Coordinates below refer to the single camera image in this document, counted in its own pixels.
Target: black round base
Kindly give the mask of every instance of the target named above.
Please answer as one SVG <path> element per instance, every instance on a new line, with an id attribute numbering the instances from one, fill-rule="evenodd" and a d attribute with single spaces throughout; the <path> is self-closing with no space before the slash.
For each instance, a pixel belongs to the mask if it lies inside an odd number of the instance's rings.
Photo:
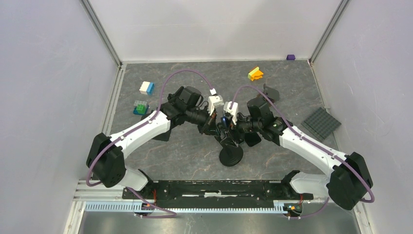
<path id="1" fill-rule="evenodd" d="M 224 146 L 220 152 L 220 162 L 227 167 L 237 165 L 243 159 L 244 151 L 241 147 Z"/>

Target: white panel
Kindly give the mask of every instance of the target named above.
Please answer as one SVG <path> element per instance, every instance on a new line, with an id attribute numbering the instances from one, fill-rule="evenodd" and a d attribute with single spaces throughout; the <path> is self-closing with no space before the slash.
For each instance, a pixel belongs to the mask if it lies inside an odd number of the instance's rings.
<path id="1" fill-rule="evenodd" d="M 412 12 L 411 0 L 350 1 L 315 63 L 340 149 L 366 159 L 377 233 L 412 229 Z"/>
<path id="2" fill-rule="evenodd" d="M 0 25 L 0 233 L 59 234 L 117 67 L 79 1 L 3 1 Z"/>
<path id="3" fill-rule="evenodd" d="M 308 59 L 340 0 L 90 0 L 123 61 Z"/>

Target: gray baseplate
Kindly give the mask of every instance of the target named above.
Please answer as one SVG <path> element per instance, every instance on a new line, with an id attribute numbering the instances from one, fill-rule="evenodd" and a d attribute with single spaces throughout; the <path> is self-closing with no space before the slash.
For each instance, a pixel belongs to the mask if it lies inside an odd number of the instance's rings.
<path id="1" fill-rule="evenodd" d="M 341 123 L 320 107 L 306 118 L 302 125 L 319 141 L 324 141 Z"/>

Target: white and blue block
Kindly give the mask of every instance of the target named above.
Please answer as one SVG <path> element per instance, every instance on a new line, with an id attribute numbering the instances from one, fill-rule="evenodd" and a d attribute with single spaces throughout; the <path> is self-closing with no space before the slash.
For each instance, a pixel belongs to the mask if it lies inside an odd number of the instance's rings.
<path id="1" fill-rule="evenodd" d="M 144 82 L 142 83 L 141 88 L 139 89 L 139 91 L 140 91 L 142 94 L 151 95 L 151 94 L 152 94 L 152 91 L 153 91 L 153 87 L 154 87 L 154 85 L 153 85 L 152 82 L 144 81 Z"/>

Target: floor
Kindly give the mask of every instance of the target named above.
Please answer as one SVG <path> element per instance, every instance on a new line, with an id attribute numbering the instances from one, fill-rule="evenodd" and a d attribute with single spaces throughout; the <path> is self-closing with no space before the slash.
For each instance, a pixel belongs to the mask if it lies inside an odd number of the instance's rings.
<path id="1" fill-rule="evenodd" d="M 305 204 L 304 214 L 320 204 Z M 329 204 L 308 219 L 288 220 L 281 214 L 179 214 L 173 219 L 140 219 L 131 213 L 86 212 L 80 234 L 359 234 L 354 212 Z"/>
<path id="2" fill-rule="evenodd" d="M 260 80 L 250 81 L 248 72 L 259 66 L 264 73 Z M 316 82 L 307 61 L 231 61 L 191 63 L 128 64 L 116 106 L 111 134 L 122 131 L 136 122 L 140 116 L 132 113 L 135 100 L 147 101 L 150 110 L 156 109 L 160 90 L 166 77 L 179 69 L 195 69 L 205 74 L 218 94 L 225 101 L 232 99 L 241 85 L 252 84 L 259 88 L 267 86 L 280 92 L 276 105 L 287 119 L 307 132 L 300 124 L 317 108 L 321 99 Z M 143 81 L 153 82 L 152 96 L 139 92 Z M 174 93 L 180 86 L 190 85 L 206 98 L 208 85 L 192 73 L 180 73 L 166 85 L 165 94 Z M 239 110 L 247 115 L 247 101 L 256 96 L 256 91 L 244 89 L 237 97 Z M 337 148 L 333 136 L 324 144 Z M 158 179 L 282 179 L 291 170 L 321 174 L 313 164 L 297 154 L 263 140 L 249 148 L 243 145 L 244 157 L 234 167 L 225 167 L 219 162 L 221 146 L 212 136 L 200 135 L 195 125 L 186 123 L 172 130 L 168 142 L 150 140 L 133 152 L 126 165 L 141 169 L 154 180 Z"/>

